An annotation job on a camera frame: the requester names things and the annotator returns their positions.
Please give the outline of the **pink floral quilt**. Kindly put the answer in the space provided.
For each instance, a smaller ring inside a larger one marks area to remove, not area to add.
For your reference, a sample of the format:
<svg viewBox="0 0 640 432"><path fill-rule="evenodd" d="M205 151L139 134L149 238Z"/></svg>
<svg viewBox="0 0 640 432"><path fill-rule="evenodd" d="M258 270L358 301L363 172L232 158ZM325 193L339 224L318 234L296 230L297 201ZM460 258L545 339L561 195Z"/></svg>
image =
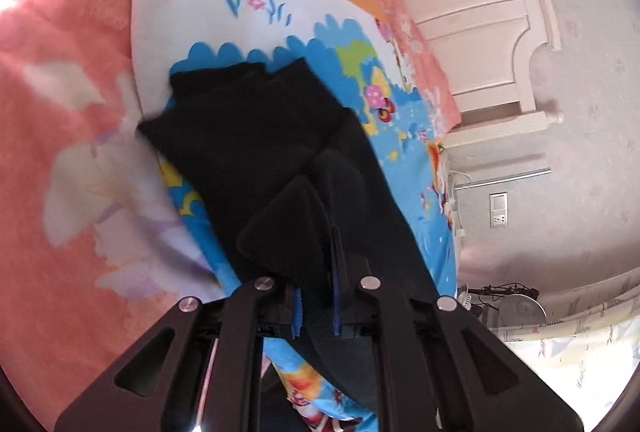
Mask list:
<svg viewBox="0 0 640 432"><path fill-rule="evenodd" d="M140 106L131 0L1 0L1 365L51 430L186 288L214 295Z"/></svg>

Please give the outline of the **white wooden headboard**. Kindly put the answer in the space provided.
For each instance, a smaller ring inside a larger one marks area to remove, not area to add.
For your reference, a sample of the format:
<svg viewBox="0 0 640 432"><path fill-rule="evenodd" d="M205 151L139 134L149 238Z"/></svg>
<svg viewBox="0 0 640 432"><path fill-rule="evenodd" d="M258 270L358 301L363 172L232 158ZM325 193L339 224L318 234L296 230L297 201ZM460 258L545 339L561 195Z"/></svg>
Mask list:
<svg viewBox="0 0 640 432"><path fill-rule="evenodd" d="M530 60L561 47L552 0L403 0L446 73L462 122L447 148L544 131L564 121L537 106Z"/></svg>

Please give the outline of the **black pants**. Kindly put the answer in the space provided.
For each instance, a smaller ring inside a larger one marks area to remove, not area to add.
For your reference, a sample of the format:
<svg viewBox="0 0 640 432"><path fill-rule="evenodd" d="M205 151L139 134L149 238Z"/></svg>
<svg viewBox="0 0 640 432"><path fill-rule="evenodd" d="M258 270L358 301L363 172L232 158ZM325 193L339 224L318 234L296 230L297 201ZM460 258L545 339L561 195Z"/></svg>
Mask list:
<svg viewBox="0 0 640 432"><path fill-rule="evenodd" d="M139 132L204 202L235 275L299 288L294 350L323 378L374 409L371 345L332 334L331 231L348 257L410 295L434 281L366 134L304 60L176 73L174 104Z"/></svg>

